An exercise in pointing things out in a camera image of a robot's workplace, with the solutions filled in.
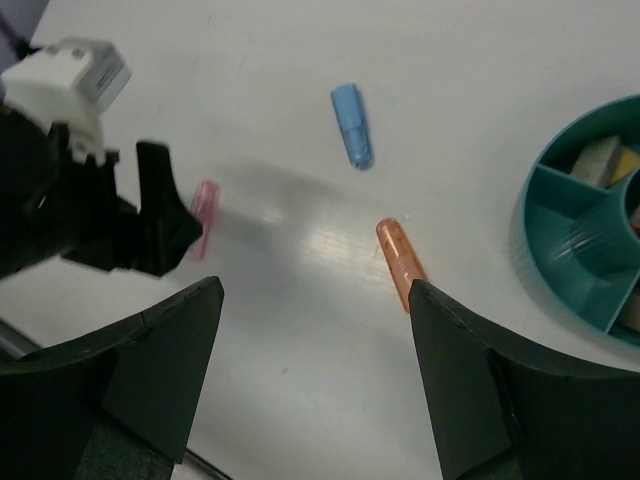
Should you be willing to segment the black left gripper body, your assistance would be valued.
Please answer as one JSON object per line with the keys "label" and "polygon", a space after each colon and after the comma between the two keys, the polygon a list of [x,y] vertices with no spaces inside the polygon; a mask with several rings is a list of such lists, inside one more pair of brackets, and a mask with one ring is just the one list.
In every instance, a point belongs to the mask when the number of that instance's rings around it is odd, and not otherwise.
{"label": "black left gripper body", "polygon": [[119,154],[75,161],[66,124],[48,131],[19,112],[1,115],[1,275],[53,257],[111,270],[116,244],[138,216],[116,193]]}

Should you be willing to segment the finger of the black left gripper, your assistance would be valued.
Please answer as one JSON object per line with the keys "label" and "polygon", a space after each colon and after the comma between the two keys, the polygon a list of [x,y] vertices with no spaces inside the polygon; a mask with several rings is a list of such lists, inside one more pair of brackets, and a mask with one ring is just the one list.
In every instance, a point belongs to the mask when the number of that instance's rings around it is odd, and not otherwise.
{"label": "finger of the black left gripper", "polygon": [[202,224],[181,200],[167,145],[139,141],[136,155],[140,211],[127,221],[128,266],[152,275],[173,271],[203,233]]}

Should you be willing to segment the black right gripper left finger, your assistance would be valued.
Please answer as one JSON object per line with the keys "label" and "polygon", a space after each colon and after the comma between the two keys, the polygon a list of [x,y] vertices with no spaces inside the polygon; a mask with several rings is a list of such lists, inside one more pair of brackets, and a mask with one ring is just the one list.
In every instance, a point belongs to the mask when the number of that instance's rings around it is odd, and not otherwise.
{"label": "black right gripper left finger", "polygon": [[5,479],[168,479],[185,456],[224,290],[204,278],[42,348],[1,327]]}

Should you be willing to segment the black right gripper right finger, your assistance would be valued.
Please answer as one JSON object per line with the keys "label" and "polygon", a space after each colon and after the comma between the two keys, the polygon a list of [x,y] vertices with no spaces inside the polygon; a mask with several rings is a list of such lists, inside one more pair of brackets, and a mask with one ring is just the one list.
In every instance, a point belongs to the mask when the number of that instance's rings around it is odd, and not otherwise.
{"label": "black right gripper right finger", "polygon": [[639,376],[550,349],[417,280],[410,317],[446,479],[635,479]]}

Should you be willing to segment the pink translucent case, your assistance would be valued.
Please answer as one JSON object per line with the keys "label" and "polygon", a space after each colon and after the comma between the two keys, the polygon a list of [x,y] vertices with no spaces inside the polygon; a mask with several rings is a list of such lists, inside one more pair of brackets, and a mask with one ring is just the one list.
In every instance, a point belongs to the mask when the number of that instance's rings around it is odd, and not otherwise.
{"label": "pink translucent case", "polygon": [[194,193],[190,212],[201,224],[202,233],[187,252],[189,260],[201,261],[206,256],[209,237],[217,214],[219,196],[219,184],[212,180],[201,181]]}

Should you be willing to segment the orange translucent case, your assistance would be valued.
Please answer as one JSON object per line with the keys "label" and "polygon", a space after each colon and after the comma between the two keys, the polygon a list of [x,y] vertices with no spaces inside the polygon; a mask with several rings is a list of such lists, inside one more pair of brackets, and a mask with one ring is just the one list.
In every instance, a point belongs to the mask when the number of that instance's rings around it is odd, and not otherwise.
{"label": "orange translucent case", "polygon": [[385,218],[376,225],[376,235],[404,310],[409,313],[409,293],[414,280],[427,275],[402,225]]}

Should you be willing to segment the yellow eraser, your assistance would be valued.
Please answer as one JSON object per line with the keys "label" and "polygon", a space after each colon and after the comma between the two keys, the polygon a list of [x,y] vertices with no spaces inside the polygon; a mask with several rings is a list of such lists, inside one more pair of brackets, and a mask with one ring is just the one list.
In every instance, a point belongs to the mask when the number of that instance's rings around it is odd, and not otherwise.
{"label": "yellow eraser", "polygon": [[635,150],[623,147],[618,159],[618,163],[613,170],[608,187],[622,180],[640,166],[640,154]]}

